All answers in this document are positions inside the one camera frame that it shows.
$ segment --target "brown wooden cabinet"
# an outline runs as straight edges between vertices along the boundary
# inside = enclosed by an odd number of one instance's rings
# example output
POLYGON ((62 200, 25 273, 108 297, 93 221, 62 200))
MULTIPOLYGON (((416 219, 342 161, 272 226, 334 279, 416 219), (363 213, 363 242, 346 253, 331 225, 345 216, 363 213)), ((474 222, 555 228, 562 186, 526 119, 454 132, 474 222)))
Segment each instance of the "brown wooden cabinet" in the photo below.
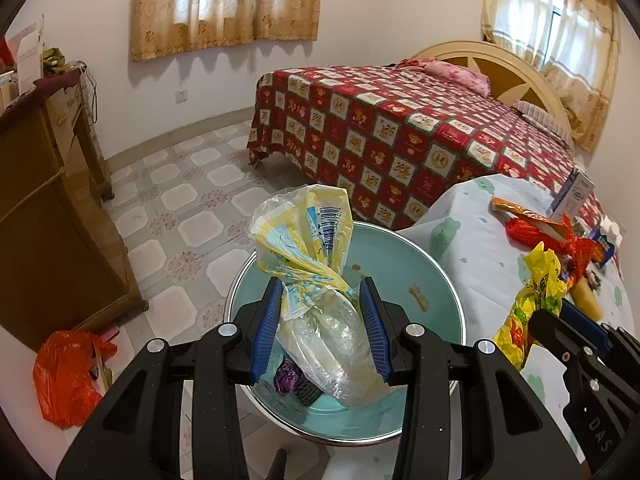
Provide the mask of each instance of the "brown wooden cabinet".
POLYGON ((0 127, 0 324, 34 350, 146 309, 90 134, 78 85, 0 127))

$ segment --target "headboard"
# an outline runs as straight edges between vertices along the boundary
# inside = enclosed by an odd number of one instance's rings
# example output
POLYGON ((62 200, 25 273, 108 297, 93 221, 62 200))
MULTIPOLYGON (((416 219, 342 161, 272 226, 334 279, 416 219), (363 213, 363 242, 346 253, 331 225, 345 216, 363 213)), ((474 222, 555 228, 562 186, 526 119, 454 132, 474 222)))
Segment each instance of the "headboard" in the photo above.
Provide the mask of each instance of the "headboard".
POLYGON ((560 99, 551 91, 545 79, 502 47, 485 41, 447 41, 418 52, 412 59, 427 57, 479 70, 489 76, 492 95, 498 101, 507 106, 517 100, 533 103, 571 130, 560 99))

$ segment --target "tiled floor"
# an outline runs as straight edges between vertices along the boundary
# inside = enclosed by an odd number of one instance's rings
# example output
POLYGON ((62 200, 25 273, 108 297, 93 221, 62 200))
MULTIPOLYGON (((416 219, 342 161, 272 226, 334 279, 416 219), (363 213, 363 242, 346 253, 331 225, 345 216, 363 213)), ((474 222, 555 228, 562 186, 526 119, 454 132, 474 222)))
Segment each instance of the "tiled floor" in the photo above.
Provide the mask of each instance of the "tiled floor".
MULTIPOLYGON (((108 365, 118 374, 149 340, 194 340, 222 320, 233 278, 254 250, 247 227, 256 206, 308 180, 283 156, 248 165, 249 123, 226 126, 142 158, 112 175, 110 215, 149 310, 128 320, 108 365)), ((185 384, 180 470, 191 471, 191 394, 185 384)), ((291 436, 261 416, 238 390, 250 477, 267 474, 279 447, 289 450, 287 479, 321 478, 328 450, 291 436)))

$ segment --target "purple wrapper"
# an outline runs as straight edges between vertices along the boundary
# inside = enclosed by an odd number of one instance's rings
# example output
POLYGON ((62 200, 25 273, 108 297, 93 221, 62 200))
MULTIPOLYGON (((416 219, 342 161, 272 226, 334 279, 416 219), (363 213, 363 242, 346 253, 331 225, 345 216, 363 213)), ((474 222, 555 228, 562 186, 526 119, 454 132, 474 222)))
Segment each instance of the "purple wrapper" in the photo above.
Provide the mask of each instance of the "purple wrapper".
POLYGON ((285 396, 293 391, 302 377, 303 373, 298 365, 285 357, 273 376, 273 386, 281 396, 285 396))

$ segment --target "silver screw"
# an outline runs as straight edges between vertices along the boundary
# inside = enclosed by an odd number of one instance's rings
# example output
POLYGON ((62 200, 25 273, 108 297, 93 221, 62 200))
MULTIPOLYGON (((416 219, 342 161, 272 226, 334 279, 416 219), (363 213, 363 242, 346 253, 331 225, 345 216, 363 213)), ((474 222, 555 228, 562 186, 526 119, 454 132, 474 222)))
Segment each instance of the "silver screw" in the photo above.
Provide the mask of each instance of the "silver screw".
POLYGON ((483 354, 492 354, 495 352, 495 345, 491 341, 483 339, 478 343, 478 350, 483 354))
POLYGON ((152 353, 161 351, 164 348, 164 341, 162 339, 152 339, 146 344, 146 349, 152 353))
POLYGON ((218 333, 225 337, 232 336, 238 331, 238 327, 233 323, 225 323, 218 327, 218 333))
POLYGON ((420 337, 424 335, 424 327, 417 323, 411 323, 411 325, 407 325, 404 329, 408 335, 412 335, 414 337, 420 337))

